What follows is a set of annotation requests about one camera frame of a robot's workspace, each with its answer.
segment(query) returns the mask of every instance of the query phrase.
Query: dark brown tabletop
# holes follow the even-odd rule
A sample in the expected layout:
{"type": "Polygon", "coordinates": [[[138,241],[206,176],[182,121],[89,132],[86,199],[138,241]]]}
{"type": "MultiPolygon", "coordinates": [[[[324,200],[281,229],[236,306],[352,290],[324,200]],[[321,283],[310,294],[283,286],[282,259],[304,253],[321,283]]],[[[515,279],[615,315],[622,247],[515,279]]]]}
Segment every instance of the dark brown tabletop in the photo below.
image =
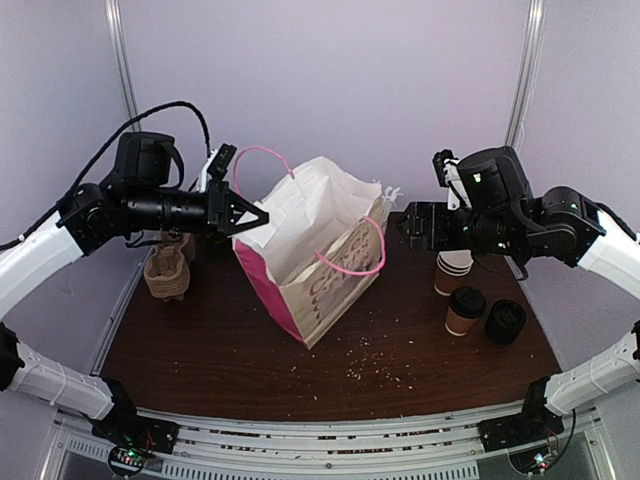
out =
{"type": "Polygon", "coordinates": [[[507,347],[482,322],[466,337],[444,328],[447,299],[433,290],[435,254],[412,252],[389,222],[380,277],[308,351],[267,314],[228,243],[199,246],[182,302],[144,281],[103,373],[140,407],[248,420],[393,418],[518,400],[559,371],[544,333],[501,257],[475,264],[466,283],[489,304],[521,303],[527,324],[507,347]]]}

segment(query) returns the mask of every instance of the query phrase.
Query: paper bag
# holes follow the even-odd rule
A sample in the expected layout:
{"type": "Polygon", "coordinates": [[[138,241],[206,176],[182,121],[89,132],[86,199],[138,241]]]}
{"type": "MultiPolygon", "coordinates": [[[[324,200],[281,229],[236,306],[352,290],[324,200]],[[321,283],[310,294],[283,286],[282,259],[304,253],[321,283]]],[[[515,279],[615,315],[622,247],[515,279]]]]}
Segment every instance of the paper bag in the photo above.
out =
{"type": "Polygon", "coordinates": [[[389,205],[379,184],[328,158],[287,169],[256,202],[269,224],[234,236],[233,249],[269,314],[311,348],[377,278],[389,205]]]}

